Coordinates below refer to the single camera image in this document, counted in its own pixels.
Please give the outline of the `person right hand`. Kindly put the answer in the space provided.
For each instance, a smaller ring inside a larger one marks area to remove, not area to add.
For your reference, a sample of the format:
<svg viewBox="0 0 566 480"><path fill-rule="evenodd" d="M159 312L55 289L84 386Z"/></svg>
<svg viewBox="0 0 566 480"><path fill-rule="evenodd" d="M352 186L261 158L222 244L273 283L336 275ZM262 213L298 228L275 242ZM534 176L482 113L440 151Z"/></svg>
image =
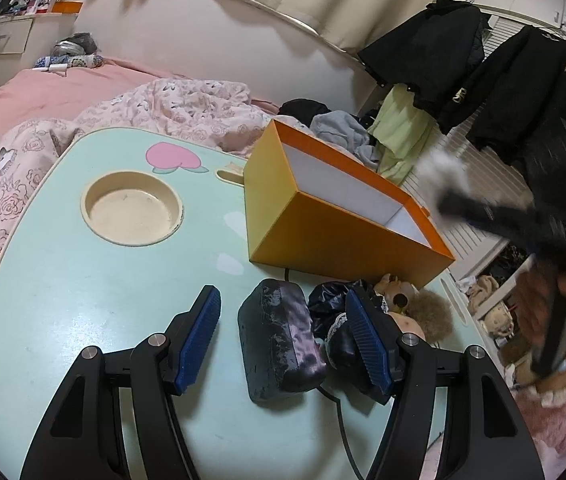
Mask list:
<svg viewBox="0 0 566 480"><path fill-rule="evenodd" d="M512 290L520 332L530 343L531 352L545 345L551 310L556 296L566 298L566 273L555 274L548 263L533 259L527 269L516 276ZM531 370L531 359L505 370L505 382L513 391L535 388L537 394L566 390L566 352L552 374L539 375Z"/></svg>

